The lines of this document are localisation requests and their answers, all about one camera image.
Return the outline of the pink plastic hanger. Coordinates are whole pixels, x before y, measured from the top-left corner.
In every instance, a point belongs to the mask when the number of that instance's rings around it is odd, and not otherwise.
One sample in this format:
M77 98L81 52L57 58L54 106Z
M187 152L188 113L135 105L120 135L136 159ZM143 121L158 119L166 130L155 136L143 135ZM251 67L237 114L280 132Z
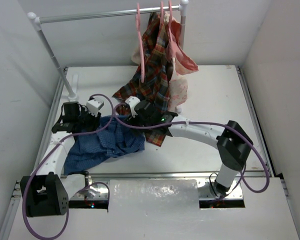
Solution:
M145 81L145 59L144 59L143 41L142 41L142 36L141 36L141 31L140 31L140 25L141 25L140 4L137 3L135 26L136 26L137 37L138 37L138 42L139 42L141 83L144 83L144 81Z

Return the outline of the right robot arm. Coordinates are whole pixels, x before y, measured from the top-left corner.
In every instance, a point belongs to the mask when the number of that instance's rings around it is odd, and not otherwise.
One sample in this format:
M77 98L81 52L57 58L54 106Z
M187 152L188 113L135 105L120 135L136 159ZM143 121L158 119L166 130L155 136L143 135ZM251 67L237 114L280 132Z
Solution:
M194 124L175 112L159 112L152 103L130 97L125 101L130 115L127 124L142 127L144 133L153 132L160 136L179 137L207 144L218 150L221 167L215 181L209 181L210 197L225 197L230 190L236 175L244 169L251 152L249 145L240 137L243 136L250 144L252 140L236 121L228 121L227 127L237 131L220 130L212 125Z

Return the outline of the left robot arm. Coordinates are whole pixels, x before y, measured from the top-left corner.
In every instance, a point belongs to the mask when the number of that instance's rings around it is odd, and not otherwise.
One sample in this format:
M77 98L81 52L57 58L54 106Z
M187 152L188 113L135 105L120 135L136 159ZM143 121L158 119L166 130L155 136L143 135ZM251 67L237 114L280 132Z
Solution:
M20 181L27 217L59 216L68 211L69 199L85 186L86 181L82 170L61 178L64 164L76 142L76 134L92 132L99 127L103 106L104 101L97 97L90 98L85 105L77 101L62 104L38 170Z

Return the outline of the blue checked shirt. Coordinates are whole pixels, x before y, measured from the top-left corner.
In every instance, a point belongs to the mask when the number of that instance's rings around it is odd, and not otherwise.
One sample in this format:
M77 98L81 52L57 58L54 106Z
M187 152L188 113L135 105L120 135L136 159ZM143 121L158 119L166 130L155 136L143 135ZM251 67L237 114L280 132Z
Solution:
M113 118L109 125L95 134L80 135L66 157L63 174L86 171L109 158L145 150L145 137L118 123Z

